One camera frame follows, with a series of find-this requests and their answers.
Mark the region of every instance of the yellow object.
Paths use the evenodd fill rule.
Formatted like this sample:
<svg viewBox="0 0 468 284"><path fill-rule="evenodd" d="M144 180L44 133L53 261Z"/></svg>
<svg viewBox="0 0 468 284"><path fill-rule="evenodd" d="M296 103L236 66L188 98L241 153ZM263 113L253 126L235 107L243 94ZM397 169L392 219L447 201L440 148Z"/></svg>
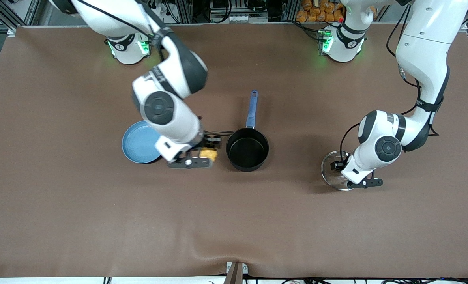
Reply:
<svg viewBox="0 0 468 284"><path fill-rule="evenodd" d="M328 0L320 1L320 10L326 13L332 13L335 8L335 3L329 2Z"/></svg>
<svg viewBox="0 0 468 284"><path fill-rule="evenodd" d="M302 0L301 5L305 11L309 11L313 8L313 2L311 2L311 0Z"/></svg>
<svg viewBox="0 0 468 284"><path fill-rule="evenodd" d="M325 20L326 20L326 13L325 13L324 11L322 11L322 12L320 13L320 15L318 15L318 16L316 17L316 20L317 20L317 21L325 21Z"/></svg>
<svg viewBox="0 0 468 284"><path fill-rule="evenodd" d="M311 8L311 10L309 11L309 16L318 16L320 15L321 11L320 11L320 8L318 7L313 7Z"/></svg>
<svg viewBox="0 0 468 284"><path fill-rule="evenodd" d="M333 22L334 15L333 14L326 14L326 22Z"/></svg>
<svg viewBox="0 0 468 284"><path fill-rule="evenodd" d="M212 162L218 157L218 152L215 149L203 148L199 152L199 158L210 158Z"/></svg>
<svg viewBox="0 0 468 284"><path fill-rule="evenodd" d="M343 13L341 10L334 11L334 20L339 21L339 19L343 18Z"/></svg>
<svg viewBox="0 0 468 284"><path fill-rule="evenodd" d="M376 19L378 17L378 10L375 6L370 6L369 8L371 8L371 11L373 12L373 18Z"/></svg>
<svg viewBox="0 0 468 284"><path fill-rule="evenodd" d="M299 11L297 12L296 20L299 23L304 23L308 20L308 12L307 11Z"/></svg>

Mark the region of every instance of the green indicator light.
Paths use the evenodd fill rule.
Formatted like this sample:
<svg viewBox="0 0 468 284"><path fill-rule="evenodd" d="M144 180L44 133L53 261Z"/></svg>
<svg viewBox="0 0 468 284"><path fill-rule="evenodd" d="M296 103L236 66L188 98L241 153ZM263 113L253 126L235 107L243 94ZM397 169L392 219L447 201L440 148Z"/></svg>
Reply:
<svg viewBox="0 0 468 284"><path fill-rule="evenodd" d="M332 44L334 43L334 37L330 36L328 38L328 40L326 40L326 42L324 43L324 49L323 51L324 52L329 52L330 51L330 47L332 46Z"/></svg>
<svg viewBox="0 0 468 284"><path fill-rule="evenodd" d="M141 42L141 41L138 40L138 45L139 45L139 47L141 49L141 52L144 55L148 54L148 43L146 41Z"/></svg>
<svg viewBox="0 0 468 284"><path fill-rule="evenodd" d="M115 51L113 50L113 45L111 45L111 43L108 41L108 45L109 45L109 48L111 50L111 54L113 54L113 56L115 56Z"/></svg>

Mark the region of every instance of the brown tablecloth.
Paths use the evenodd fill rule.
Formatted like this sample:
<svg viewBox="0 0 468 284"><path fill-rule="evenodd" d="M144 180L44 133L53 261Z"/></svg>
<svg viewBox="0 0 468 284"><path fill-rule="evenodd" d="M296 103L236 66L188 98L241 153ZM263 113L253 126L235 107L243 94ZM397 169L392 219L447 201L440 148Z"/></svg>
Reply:
<svg viewBox="0 0 468 284"><path fill-rule="evenodd" d="M321 178L349 126L416 100L384 48L392 27L373 25L344 64L292 25L174 29L209 68L186 99L208 130L242 127L259 90L271 150L252 173L223 150L209 170L131 163L131 82L158 56L124 66L88 28L19 28L0 56L0 277L214 275L232 260L259 277L468 277L466 34L449 52L440 137L376 171L382 187Z"/></svg>

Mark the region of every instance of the pot handle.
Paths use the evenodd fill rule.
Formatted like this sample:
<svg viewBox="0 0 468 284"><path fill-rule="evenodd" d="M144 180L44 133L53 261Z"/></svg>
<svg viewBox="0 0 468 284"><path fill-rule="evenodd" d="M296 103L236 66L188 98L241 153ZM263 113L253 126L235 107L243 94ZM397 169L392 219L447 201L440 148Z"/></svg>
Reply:
<svg viewBox="0 0 468 284"><path fill-rule="evenodd" d="M255 114L257 113L257 100L259 92L252 90L250 94L250 106L248 108L248 118L246 119L247 128L255 128Z"/></svg>

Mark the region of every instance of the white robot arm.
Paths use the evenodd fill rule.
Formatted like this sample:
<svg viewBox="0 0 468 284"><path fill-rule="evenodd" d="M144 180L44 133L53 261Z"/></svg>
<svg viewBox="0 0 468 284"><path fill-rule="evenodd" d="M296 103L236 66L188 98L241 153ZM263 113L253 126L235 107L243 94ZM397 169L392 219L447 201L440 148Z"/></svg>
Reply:
<svg viewBox="0 0 468 284"><path fill-rule="evenodd" d="M396 1L405 5L410 0L341 0L346 8L344 20L339 25L326 27L333 36L323 53L338 62L352 60L360 52L364 35L373 22L370 6L395 4Z"/></svg>
<svg viewBox="0 0 468 284"><path fill-rule="evenodd" d="M136 0L50 1L64 13L79 14L95 32L125 47L135 33L153 36L152 45L158 51L164 47L169 56L134 80L134 103L162 135L155 147L169 162L202 141L201 122L183 99L204 87L208 70L149 7Z"/></svg>
<svg viewBox="0 0 468 284"><path fill-rule="evenodd" d="M414 13L398 43L396 57L399 65L421 84L416 109L410 117L378 110L362 119L360 146L341 171L348 180L358 185L373 170L393 163L402 151L413 151L425 144L450 75L447 53L467 8L468 0L414 2Z"/></svg>

